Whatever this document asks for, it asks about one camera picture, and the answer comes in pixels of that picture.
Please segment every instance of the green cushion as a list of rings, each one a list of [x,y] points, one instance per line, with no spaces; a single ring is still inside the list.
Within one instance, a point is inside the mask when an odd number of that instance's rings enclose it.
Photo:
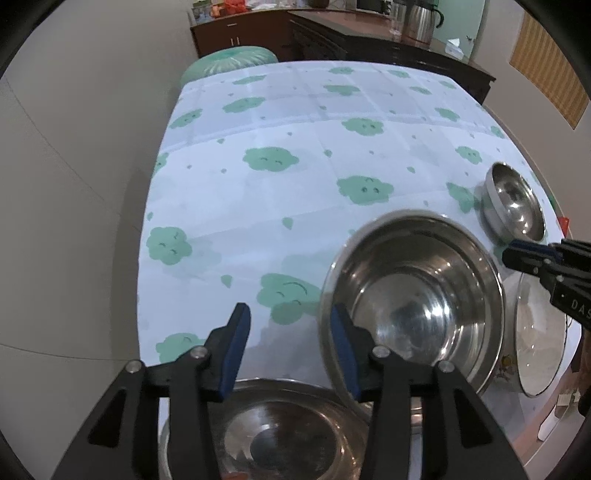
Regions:
[[[277,63],[277,57],[263,47],[232,47],[220,50],[194,62],[181,77],[181,88],[188,82],[199,80],[216,73]]]

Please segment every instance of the bowl rim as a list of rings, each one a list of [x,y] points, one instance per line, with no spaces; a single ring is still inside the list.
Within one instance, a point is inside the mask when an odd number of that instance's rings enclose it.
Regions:
[[[499,213],[499,212],[505,211],[505,206],[503,205],[503,203],[501,202],[501,199],[499,198],[499,195],[497,194],[496,186],[495,186],[495,179],[493,177],[494,170],[498,169],[499,166],[506,167],[508,170],[511,171],[512,175],[519,178],[519,181],[525,186],[525,189],[534,198],[535,205],[533,206],[533,208],[535,208],[535,210],[537,210],[540,213],[540,217],[542,219],[542,233],[539,238],[538,237],[534,238],[534,237],[528,236],[528,235],[522,233],[521,231],[517,230],[515,228],[515,225],[509,221],[509,219],[507,218],[506,215],[501,215]],[[491,199],[492,207],[493,207],[497,217],[499,218],[499,220],[501,221],[503,226],[507,229],[507,231],[509,232],[509,234],[512,237],[518,238],[520,240],[533,241],[533,242],[540,242],[544,239],[544,236],[546,235],[546,219],[544,217],[544,211],[542,210],[542,205],[540,203],[540,200],[538,199],[538,196],[535,194],[534,189],[531,188],[530,184],[527,182],[527,180],[523,177],[523,175],[521,173],[519,173],[516,169],[514,169],[511,165],[509,165],[506,162],[503,162],[503,161],[494,162],[491,165],[491,167],[488,169],[488,171],[486,172],[485,189],[486,189],[488,196]]]
[[[341,247],[340,251],[335,256],[333,262],[330,265],[329,272],[327,273],[326,278],[324,279],[322,293],[320,295],[320,306],[318,313],[320,353],[322,355],[324,367],[326,368],[330,382],[332,383],[332,386],[335,389],[335,392],[341,400],[341,402],[349,408],[351,408],[352,410],[356,411],[358,415],[361,415],[365,418],[369,418],[371,416],[372,409],[368,406],[364,406],[365,404],[356,402],[353,399],[353,397],[351,397],[345,386],[345,381],[340,370],[339,362],[336,359],[336,351],[335,346],[333,344],[332,335],[330,333],[329,321],[330,310],[332,309],[332,297],[334,294],[336,283],[339,278],[339,273],[343,265],[349,259],[352,252],[355,251],[355,249],[371,232],[395,220],[400,220],[405,217],[417,216],[426,218],[428,220],[435,220],[438,222],[447,223],[449,226],[457,229],[460,233],[466,235],[466,237],[468,237],[468,239],[471,242],[473,242],[476,245],[476,247],[481,251],[481,253],[483,254],[483,258],[486,259],[486,262],[489,265],[491,272],[495,278],[499,298],[501,301],[501,305],[498,309],[499,314],[501,316],[500,332],[498,333],[499,341],[498,345],[495,347],[494,350],[494,358],[491,362],[489,372],[482,380],[479,388],[476,389],[476,393],[484,391],[487,388],[487,386],[492,382],[494,378],[494,373],[501,360],[501,349],[505,334],[505,290],[503,288],[501,275],[495,263],[492,261],[491,256],[489,255],[488,251],[484,248],[482,243],[465,227],[457,223],[455,220],[450,219],[449,216],[444,213],[437,213],[431,210],[424,209],[401,209],[381,215],[373,220],[370,220],[368,223],[364,224],[361,228],[359,228],[351,237],[347,239],[345,244]],[[412,409],[411,415],[420,415],[421,411],[422,408],[420,407]],[[418,433],[419,431],[420,424],[413,427],[413,433]]]

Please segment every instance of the yellow curtain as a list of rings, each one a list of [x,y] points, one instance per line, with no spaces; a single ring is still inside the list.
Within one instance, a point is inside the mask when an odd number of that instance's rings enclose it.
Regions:
[[[589,97],[558,45],[527,13],[509,64],[554,104],[572,128],[577,126]]]

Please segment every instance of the red object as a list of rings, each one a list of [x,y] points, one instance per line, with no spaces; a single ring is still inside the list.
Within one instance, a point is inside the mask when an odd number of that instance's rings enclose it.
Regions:
[[[224,0],[226,13],[228,15],[241,14],[247,12],[245,0]]]
[[[564,236],[569,232],[569,223],[570,219],[568,217],[558,217],[558,224],[560,225]]]

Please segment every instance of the table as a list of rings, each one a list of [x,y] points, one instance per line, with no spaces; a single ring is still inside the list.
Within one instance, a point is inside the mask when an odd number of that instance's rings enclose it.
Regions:
[[[386,212],[426,209],[468,228],[498,261],[502,248],[483,227],[479,198],[499,160],[531,181],[545,240],[559,241],[550,201],[523,156],[447,77],[302,61],[187,84],[146,207],[138,279],[142,360],[173,360],[243,301],[252,329],[239,378],[329,387],[315,313],[345,240]],[[573,322],[557,378],[579,339]],[[483,398],[515,439],[551,390],[532,400],[494,382]]]

